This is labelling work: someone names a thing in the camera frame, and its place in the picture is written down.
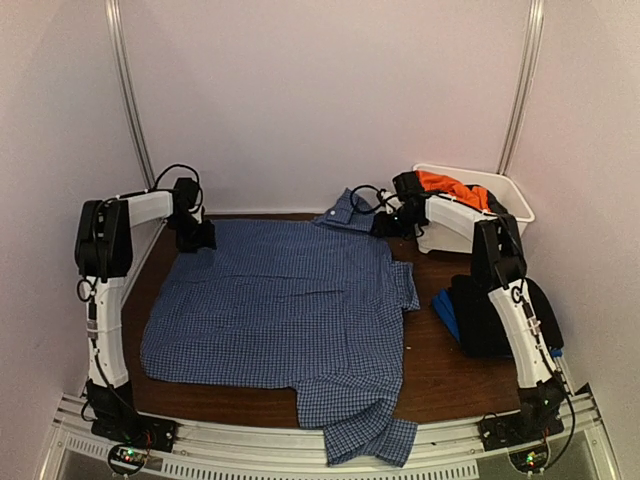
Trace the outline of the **blue checked button shirt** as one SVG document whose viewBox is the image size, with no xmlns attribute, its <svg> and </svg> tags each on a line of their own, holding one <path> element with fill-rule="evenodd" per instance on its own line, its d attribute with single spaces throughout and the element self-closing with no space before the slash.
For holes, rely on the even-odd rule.
<svg viewBox="0 0 640 480">
<path fill-rule="evenodd" d="M 155 380 L 290 388 L 327 461 L 403 466 L 417 427 L 395 417 L 404 318 L 420 302 L 411 264 L 369 234 L 369 203 L 345 191 L 310 221 L 225 219 L 217 248 L 179 255 L 140 347 Z"/>
</svg>

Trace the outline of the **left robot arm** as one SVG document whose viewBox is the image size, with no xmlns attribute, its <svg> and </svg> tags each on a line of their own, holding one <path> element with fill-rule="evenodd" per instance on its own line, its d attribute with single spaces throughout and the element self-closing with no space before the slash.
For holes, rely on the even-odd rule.
<svg viewBox="0 0 640 480">
<path fill-rule="evenodd" d="M 133 265 L 132 229 L 163 221 L 176 234 L 181 253 L 214 249 L 215 227 L 204 218 L 199 178 L 179 177 L 169 189 L 151 188 L 84 203 L 74 259 L 76 295 L 86 305 L 89 351 L 87 398 L 95 427 L 123 444 L 137 442 L 144 423 L 135 410 L 124 359 L 122 300 Z"/>
</svg>

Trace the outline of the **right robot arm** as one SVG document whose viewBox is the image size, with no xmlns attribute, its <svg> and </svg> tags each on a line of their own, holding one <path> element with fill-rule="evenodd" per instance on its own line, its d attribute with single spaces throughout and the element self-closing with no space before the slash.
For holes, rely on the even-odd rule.
<svg viewBox="0 0 640 480">
<path fill-rule="evenodd" d="M 519 440 L 535 440 L 566 398 L 552 356 L 562 342 L 553 317 L 536 310 L 516 218 L 487 188 L 447 175 L 413 170 L 393 185 L 366 210 L 371 235 L 420 238 L 441 226 L 470 244 L 470 272 L 449 289 L 458 332 L 472 353 L 514 360 L 520 410 L 508 423 Z"/>
</svg>

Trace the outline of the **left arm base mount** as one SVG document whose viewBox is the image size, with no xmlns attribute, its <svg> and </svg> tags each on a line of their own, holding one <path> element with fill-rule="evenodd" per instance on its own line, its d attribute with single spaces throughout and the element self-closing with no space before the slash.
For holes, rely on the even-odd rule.
<svg viewBox="0 0 640 480">
<path fill-rule="evenodd" d="M 91 433 L 114 441 L 106 454 L 111 471 L 129 477 L 143 470 L 152 451 L 171 453 L 177 433 L 177 423 L 147 415 L 120 421 L 96 418 Z"/>
</svg>

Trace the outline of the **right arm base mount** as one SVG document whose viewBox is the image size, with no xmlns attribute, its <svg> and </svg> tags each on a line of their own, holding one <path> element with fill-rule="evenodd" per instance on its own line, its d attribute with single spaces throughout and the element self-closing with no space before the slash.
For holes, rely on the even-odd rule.
<svg viewBox="0 0 640 480">
<path fill-rule="evenodd" d="M 541 430 L 528 430 L 519 412 L 507 415 L 485 414 L 477 424 L 486 452 L 506 449 L 511 466 L 521 474 L 542 474 L 551 461 L 552 435 L 564 431 L 559 418 L 552 418 Z"/>
</svg>

